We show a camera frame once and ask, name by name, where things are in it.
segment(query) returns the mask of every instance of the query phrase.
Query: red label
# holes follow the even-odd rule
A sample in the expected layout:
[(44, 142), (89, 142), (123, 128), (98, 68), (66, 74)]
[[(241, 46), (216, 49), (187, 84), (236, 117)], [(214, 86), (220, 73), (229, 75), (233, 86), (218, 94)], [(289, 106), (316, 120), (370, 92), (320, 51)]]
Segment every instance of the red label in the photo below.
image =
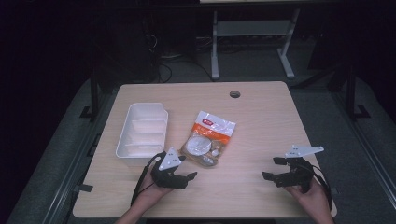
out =
[(212, 126), (212, 124), (213, 124), (213, 122), (210, 121), (210, 120), (208, 120), (208, 119), (203, 119), (203, 120), (202, 120), (202, 123), (204, 123), (204, 124), (206, 124), (206, 125), (209, 125), (209, 126)]

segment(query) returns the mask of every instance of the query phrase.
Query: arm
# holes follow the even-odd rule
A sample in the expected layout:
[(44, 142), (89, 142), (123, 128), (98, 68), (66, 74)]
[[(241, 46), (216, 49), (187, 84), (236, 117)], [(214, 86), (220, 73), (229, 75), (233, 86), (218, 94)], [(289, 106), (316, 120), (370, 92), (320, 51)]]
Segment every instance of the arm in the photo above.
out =
[(140, 193), (134, 201), (134, 204), (132, 204), (128, 211), (126, 211), (116, 223), (135, 224), (147, 210), (172, 190), (173, 189), (160, 188), (154, 184), (150, 171), (148, 171), (148, 174), (143, 179)]
[(312, 178), (310, 190), (305, 194), (294, 187), (285, 187), (285, 190), (298, 201), (300, 206), (316, 223), (334, 223), (324, 189), (315, 178)]

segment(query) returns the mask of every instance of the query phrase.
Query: white container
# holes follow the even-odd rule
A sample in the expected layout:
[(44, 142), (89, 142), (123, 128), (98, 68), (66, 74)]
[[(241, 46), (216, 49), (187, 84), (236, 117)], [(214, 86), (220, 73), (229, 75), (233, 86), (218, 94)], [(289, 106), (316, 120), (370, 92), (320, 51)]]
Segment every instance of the white container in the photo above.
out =
[(129, 107), (117, 157), (128, 166), (146, 166), (163, 151), (168, 124), (168, 112), (161, 103), (136, 103)]

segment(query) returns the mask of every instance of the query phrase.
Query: wooden table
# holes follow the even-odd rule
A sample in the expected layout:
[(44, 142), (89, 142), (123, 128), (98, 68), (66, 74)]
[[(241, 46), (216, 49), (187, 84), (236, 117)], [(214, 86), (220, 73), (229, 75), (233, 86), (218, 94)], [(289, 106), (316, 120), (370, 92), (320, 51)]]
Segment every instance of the wooden table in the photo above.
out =
[[(230, 91), (241, 96), (232, 98)], [(283, 82), (122, 86), (84, 180), (92, 191), (79, 193), (76, 217), (119, 217), (128, 209), (143, 167), (126, 166), (116, 157), (116, 147), (129, 106), (142, 102), (163, 103), (168, 111), (166, 149), (181, 148), (201, 110), (236, 122), (219, 163), (204, 168), (184, 161), (176, 174), (197, 171), (198, 175), (186, 189), (166, 195), (144, 217), (306, 217), (285, 190), (262, 178), (262, 171), (289, 171), (289, 166), (275, 165), (273, 157), (282, 157), (291, 145), (310, 145)], [(315, 156), (305, 159), (318, 166)]]

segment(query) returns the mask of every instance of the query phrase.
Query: snack package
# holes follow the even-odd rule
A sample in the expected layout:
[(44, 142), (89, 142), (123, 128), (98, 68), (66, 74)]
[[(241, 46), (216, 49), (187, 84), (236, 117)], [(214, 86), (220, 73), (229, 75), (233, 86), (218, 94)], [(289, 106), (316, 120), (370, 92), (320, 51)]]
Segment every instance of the snack package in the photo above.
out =
[(201, 111), (180, 154), (203, 166), (214, 166), (234, 129), (234, 122)]

